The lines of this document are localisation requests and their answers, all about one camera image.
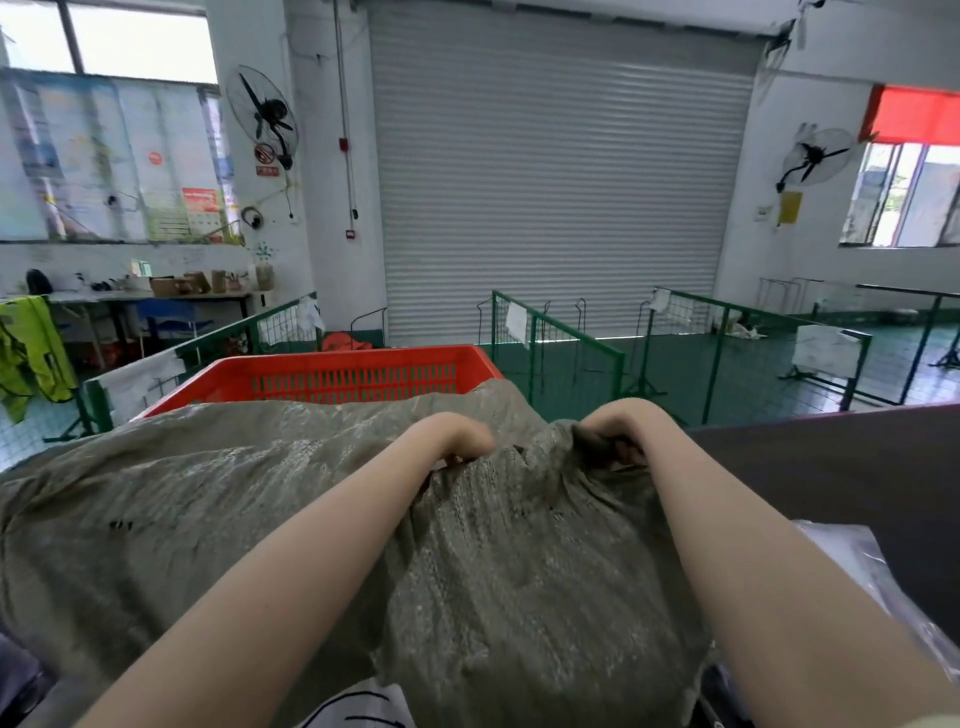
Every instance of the roller shutter door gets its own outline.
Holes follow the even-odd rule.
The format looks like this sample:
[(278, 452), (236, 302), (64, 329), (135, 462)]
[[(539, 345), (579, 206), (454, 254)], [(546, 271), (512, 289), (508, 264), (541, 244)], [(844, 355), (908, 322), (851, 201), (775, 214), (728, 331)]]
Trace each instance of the roller shutter door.
[(470, 342), (498, 288), (632, 334), (713, 288), (761, 44), (436, 0), (370, 5), (389, 331)]

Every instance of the wall-mounted fan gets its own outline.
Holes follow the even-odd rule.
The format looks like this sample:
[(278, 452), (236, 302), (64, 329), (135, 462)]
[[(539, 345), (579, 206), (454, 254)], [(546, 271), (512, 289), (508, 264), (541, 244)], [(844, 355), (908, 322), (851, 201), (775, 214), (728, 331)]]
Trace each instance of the wall-mounted fan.
[(290, 105), (274, 82), (255, 68), (238, 65), (227, 79), (227, 100), (247, 136), (274, 147), (277, 161), (290, 169), (300, 135)]
[(783, 161), (777, 191), (782, 192), (788, 183), (806, 187), (840, 174), (850, 163), (855, 146), (853, 136), (844, 129), (802, 134)]

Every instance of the no smoking sign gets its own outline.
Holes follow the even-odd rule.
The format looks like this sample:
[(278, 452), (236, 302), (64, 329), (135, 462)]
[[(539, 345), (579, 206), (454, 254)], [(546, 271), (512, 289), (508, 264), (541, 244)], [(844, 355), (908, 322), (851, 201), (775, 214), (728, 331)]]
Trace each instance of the no smoking sign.
[(253, 156), (260, 164), (273, 164), (276, 159), (276, 152), (272, 146), (261, 142), (253, 147)]

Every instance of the clear plastic bag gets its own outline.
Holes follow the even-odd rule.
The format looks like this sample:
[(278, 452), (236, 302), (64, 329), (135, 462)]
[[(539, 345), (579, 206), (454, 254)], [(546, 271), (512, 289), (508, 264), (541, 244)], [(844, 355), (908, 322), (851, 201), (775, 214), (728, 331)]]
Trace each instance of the clear plastic bag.
[(960, 685), (960, 649), (903, 593), (865, 525), (794, 522), (814, 544), (859, 584), (883, 610), (909, 629), (917, 645)]

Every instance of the red sign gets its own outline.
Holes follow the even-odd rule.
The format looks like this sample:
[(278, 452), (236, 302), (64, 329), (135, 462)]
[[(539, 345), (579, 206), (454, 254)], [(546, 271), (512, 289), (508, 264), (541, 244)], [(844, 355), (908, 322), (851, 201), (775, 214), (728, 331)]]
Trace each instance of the red sign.
[(219, 212), (217, 190), (200, 187), (184, 187), (183, 203), (187, 212)]
[(256, 160), (261, 164), (270, 164), (276, 159), (276, 152), (269, 144), (260, 142), (253, 147), (253, 156), (256, 157)]

